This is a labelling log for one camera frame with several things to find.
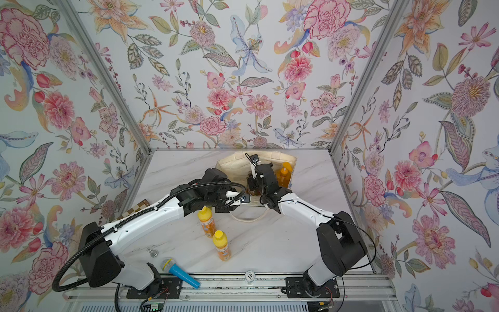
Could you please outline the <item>large orange dish soap bottle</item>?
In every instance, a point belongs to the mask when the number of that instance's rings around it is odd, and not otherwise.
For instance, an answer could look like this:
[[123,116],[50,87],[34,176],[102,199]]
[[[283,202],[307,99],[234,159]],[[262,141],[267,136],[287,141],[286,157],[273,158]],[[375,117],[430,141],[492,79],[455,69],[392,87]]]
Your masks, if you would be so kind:
[[278,185],[288,188],[291,183],[293,167],[289,162],[284,162],[282,167],[275,173]]

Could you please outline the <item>orange bottle yellow cap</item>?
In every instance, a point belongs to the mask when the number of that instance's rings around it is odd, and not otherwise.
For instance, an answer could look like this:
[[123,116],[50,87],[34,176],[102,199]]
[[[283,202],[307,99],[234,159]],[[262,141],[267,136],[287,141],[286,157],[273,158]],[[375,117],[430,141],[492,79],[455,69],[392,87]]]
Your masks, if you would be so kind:
[[222,261],[227,261],[231,258],[227,235],[223,231],[215,231],[213,235],[213,244],[217,250],[218,257]]
[[212,238],[216,232],[216,225],[211,208],[204,206],[200,211],[198,211],[198,220],[200,221],[204,234],[208,238]]

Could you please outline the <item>cream canvas shopping bag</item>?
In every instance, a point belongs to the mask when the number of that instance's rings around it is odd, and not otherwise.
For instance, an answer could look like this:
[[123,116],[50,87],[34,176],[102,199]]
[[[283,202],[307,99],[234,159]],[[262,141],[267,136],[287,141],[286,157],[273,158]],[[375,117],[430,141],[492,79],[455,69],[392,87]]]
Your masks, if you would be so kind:
[[278,202],[291,193],[292,175],[297,158],[285,153],[259,151],[236,152],[217,162],[229,180],[246,187],[249,204],[280,212]]

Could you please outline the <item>orange bottle yellow cap front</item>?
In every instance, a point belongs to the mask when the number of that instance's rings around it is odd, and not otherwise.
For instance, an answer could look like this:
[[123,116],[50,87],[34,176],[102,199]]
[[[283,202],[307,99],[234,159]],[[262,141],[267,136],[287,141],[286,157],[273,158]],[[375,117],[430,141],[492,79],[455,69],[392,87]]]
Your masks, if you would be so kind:
[[218,257],[222,261],[227,261],[231,258],[227,235],[223,231],[215,231],[213,235],[213,244],[217,250]]

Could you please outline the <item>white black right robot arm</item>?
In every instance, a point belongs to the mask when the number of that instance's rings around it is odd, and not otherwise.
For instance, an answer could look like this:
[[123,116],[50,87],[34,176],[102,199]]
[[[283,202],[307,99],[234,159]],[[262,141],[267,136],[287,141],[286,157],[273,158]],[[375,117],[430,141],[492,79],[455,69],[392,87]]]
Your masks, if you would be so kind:
[[278,184],[272,164],[252,164],[248,186],[260,194],[260,203],[316,230],[319,256],[303,274],[303,288],[318,291],[331,279],[352,270],[368,253],[368,248],[352,217],[345,211],[333,214],[303,201],[289,188]]

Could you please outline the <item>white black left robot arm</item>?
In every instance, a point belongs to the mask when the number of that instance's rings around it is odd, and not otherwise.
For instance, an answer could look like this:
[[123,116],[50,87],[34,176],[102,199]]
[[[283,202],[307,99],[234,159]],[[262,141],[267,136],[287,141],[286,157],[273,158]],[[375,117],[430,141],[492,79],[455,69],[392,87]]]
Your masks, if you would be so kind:
[[216,213],[229,213],[249,203],[250,195],[240,183],[232,182],[220,170],[210,168],[200,179],[179,185],[157,203],[104,226],[89,224],[82,232],[81,245],[102,234],[104,238],[79,258],[91,287],[116,283],[137,291],[161,292],[161,275],[151,262],[132,263],[123,252],[150,233],[191,213],[211,207]]

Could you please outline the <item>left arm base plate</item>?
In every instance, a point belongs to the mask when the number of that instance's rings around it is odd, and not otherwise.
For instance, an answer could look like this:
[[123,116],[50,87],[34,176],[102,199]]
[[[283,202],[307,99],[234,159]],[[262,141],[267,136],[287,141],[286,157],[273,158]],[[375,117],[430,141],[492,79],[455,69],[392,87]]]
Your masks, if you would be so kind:
[[162,277],[162,282],[154,281],[144,290],[130,288],[127,291],[126,299],[178,299],[182,290],[183,281],[176,277]]

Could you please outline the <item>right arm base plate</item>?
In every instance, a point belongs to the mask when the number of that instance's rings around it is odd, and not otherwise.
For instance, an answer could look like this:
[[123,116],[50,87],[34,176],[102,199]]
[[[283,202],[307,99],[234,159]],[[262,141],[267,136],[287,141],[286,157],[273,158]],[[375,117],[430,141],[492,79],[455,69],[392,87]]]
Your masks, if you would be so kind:
[[287,298],[305,298],[305,299],[331,299],[340,298],[339,286],[336,279],[327,281],[322,286],[316,286],[303,276],[285,278],[285,286],[281,292]]

